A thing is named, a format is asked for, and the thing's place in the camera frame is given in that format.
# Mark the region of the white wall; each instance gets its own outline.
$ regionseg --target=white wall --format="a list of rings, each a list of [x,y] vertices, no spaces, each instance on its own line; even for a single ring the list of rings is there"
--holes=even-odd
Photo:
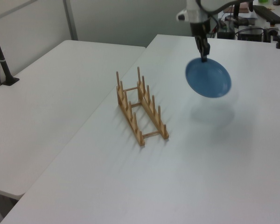
[[[38,0],[0,19],[0,45],[12,75],[64,40],[70,32],[62,0]]]
[[[191,35],[177,22],[186,0],[71,0],[80,41],[147,47],[157,34]]]

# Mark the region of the blue plate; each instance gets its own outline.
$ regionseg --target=blue plate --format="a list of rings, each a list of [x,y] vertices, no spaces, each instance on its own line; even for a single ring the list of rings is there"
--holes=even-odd
[[[224,96],[231,88],[228,71],[218,62],[201,58],[190,61],[186,68],[186,78],[192,89],[202,96],[218,98]]]

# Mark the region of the gray floor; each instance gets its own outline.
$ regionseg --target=gray floor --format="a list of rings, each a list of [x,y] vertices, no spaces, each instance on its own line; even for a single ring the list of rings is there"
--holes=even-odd
[[[16,204],[16,200],[0,195],[0,213],[5,217]]]

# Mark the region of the black keyboard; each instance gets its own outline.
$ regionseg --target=black keyboard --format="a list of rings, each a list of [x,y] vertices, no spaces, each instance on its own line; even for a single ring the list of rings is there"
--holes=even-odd
[[[270,25],[280,24],[280,17],[264,6],[253,6],[256,14],[270,22]]]

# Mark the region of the white tabletop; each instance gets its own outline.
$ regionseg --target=white tabletop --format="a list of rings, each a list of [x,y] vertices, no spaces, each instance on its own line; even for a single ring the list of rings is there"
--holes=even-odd
[[[31,187],[144,49],[64,41],[0,87],[0,194]]]
[[[187,84],[194,38],[158,35],[123,84],[136,85],[140,66],[169,140],[139,147],[114,88],[2,224],[280,224],[280,50],[210,44],[232,79],[226,96]]]

